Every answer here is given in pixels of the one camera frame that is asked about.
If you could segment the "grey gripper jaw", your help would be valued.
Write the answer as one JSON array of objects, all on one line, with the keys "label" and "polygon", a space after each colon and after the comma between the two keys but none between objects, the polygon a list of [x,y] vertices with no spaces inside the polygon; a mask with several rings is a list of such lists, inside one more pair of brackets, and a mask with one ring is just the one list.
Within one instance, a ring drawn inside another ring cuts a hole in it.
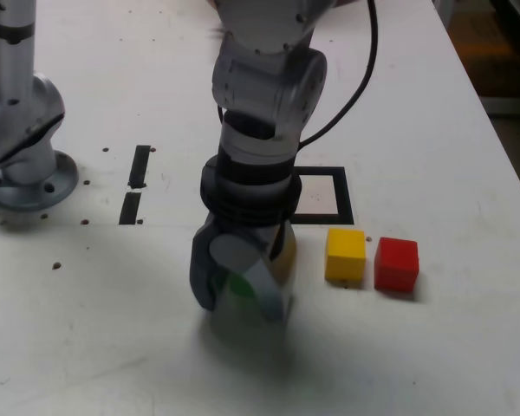
[{"label": "grey gripper jaw", "polygon": [[190,285],[198,304],[206,310],[214,310],[225,286],[225,269],[213,258],[210,247],[220,235],[215,217],[209,214],[205,224],[192,240]]},{"label": "grey gripper jaw", "polygon": [[248,229],[242,235],[220,235],[210,251],[228,272],[234,295],[254,301],[266,321],[287,318],[296,262],[296,236],[290,222]]}]

